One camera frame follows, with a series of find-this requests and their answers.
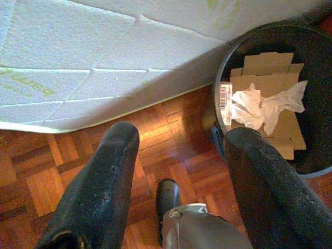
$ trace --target barcode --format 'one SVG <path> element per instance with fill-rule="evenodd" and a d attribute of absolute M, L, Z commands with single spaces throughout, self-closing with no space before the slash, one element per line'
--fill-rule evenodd
<path fill-rule="evenodd" d="M 225 110 L 227 104 L 227 88 L 220 88 L 220 110 Z"/>

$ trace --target white mattress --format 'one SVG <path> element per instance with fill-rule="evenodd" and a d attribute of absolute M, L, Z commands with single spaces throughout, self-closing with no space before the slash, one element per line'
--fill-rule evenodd
<path fill-rule="evenodd" d="M 67 132 L 209 84 L 226 42 L 321 0 L 1 0 L 0 129 Z"/>

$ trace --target trash can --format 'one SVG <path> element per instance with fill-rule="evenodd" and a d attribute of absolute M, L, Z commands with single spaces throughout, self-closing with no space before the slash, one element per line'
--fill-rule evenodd
<path fill-rule="evenodd" d="M 295 151 L 291 165 L 303 178 L 332 171 L 332 38 L 303 23 L 270 23 L 231 42 L 202 112 L 204 130 L 212 132 L 223 156 L 222 140 L 227 131 L 219 111 L 220 81 L 229 81 L 231 69 L 243 67 L 245 56 L 262 52 L 293 52 L 292 63 L 304 63 L 299 81 L 308 81 L 302 100 L 306 110 L 296 116 L 307 150 Z"/>

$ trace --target barcode label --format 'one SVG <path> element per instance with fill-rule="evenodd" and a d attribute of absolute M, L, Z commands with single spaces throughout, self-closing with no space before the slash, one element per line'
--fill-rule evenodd
<path fill-rule="evenodd" d="M 219 106 L 224 125 L 226 126 L 230 126 L 232 124 L 231 105 L 232 105 L 232 84 L 230 82 L 221 82 Z"/>
<path fill-rule="evenodd" d="M 227 103 L 227 88 L 220 87 L 220 110 L 225 110 Z"/>

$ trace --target black shoe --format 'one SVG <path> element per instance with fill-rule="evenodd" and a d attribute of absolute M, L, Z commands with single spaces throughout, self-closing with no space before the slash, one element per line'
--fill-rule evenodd
<path fill-rule="evenodd" d="M 157 189 L 156 212 L 158 216 L 158 240 L 162 246 L 162 219 L 164 214 L 180 205 L 180 189 L 174 180 L 162 180 Z"/>

